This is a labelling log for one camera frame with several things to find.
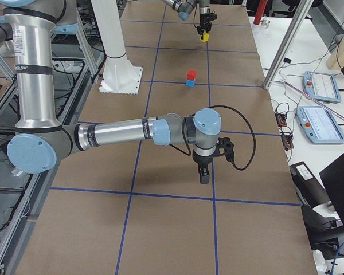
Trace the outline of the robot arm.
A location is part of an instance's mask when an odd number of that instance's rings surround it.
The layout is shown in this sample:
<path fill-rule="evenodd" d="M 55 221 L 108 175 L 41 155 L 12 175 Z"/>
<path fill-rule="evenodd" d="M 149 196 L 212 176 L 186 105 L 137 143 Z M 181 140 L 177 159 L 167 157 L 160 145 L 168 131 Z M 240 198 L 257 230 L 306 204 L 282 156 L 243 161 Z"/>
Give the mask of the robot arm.
<path fill-rule="evenodd" d="M 110 124 L 62 125 L 54 105 L 52 46 L 56 27 L 77 29 L 75 1 L 3 1 L 14 39 L 20 120 L 7 145 L 11 163 L 38 174 L 69 155 L 106 144 L 152 140 L 160 146 L 191 144 L 201 183 L 218 153 L 221 116 L 210 108 L 181 117 L 170 113 Z"/>
<path fill-rule="evenodd" d="M 162 0 L 162 2 L 177 12 L 178 17 L 183 21 L 186 21 L 190 17 L 190 14 L 198 7 L 200 24 L 196 26 L 196 29 L 202 40 L 211 31 L 212 21 L 217 19 L 217 14 L 210 9 L 210 1 Z"/>

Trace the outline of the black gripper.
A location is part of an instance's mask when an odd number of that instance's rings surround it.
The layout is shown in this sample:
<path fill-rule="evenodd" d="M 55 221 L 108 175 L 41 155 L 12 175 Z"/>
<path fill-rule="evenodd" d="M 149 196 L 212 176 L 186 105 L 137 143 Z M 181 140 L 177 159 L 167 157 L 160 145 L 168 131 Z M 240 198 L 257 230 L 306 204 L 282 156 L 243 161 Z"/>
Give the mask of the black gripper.
<path fill-rule="evenodd" d="M 199 35 L 203 35 L 204 29 L 206 33 L 209 33 L 212 28 L 212 22 L 208 21 L 208 14 L 209 13 L 215 13 L 214 11 L 211 11 L 209 7 L 200 7 L 199 8 L 199 21 L 200 24 L 197 26 L 197 32 Z"/>
<path fill-rule="evenodd" d="M 200 177 L 200 183 L 208 184 L 210 181 L 210 173 L 208 165 L 213 161 L 212 156 L 201 156 L 197 153 L 193 153 L 193 160 L 198 165 L 198 173 Z"/>

